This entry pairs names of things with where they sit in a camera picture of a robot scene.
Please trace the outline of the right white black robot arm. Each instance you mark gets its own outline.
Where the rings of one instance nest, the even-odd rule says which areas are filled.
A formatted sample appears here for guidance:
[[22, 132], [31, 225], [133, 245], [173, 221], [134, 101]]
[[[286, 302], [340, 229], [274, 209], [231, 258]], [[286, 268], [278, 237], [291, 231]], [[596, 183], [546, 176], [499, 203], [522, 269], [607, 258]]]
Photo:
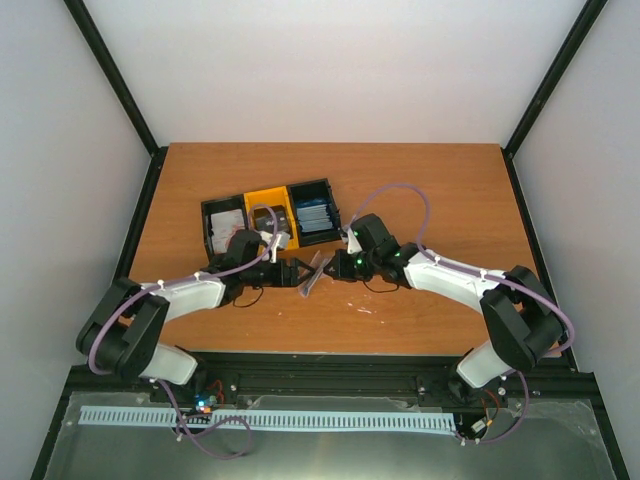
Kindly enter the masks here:
[[570, 328], [537, 276], [516, 266], [485, 270], [443, 257], [424, 246], [400, 244], [375, 214], [346, 229], [346, 246], [323, 269], [344, 282], [380, 277], [398, 288], [434, 293], [480, 313], [488, 340], [466, 353], [447, 381], [451, 397], [470, 403], [494, 379], [531, 371]]

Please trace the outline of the pink leather card holder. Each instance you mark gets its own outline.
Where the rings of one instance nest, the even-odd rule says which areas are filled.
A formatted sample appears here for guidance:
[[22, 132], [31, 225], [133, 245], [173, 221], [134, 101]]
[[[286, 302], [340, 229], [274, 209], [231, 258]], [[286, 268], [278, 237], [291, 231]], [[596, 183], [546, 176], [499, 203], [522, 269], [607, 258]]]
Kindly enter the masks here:
[[308, 277], [306, 277], [302, 283], [298, 286], [298, 293], [303, 297], [307, 298], [315, 284], [319, 281], [319, 279], [324, 275], [324, 268], [329, 262], [329, 257], [322, 253], [321, 251], [317, 251], [310, 263], [311, 272]]

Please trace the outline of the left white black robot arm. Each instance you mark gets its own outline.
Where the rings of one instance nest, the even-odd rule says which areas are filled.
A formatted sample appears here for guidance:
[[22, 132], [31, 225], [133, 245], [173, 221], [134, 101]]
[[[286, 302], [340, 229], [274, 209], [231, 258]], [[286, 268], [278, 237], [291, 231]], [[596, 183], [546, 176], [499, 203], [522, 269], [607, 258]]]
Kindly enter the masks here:
[[232, 304], [247, 288], [296, 288], [309, 280], [314, 267], [277, 256], [284, 240], [283, 234], [239, 230], [224, 253], [192, 275], [145, 284], [114, 280], [81, 328], [76, 349], [98, 375], [163, 380], [184, 401], [201, 400], [208, 378], [192, 354], [160, 342], [164, 325]]

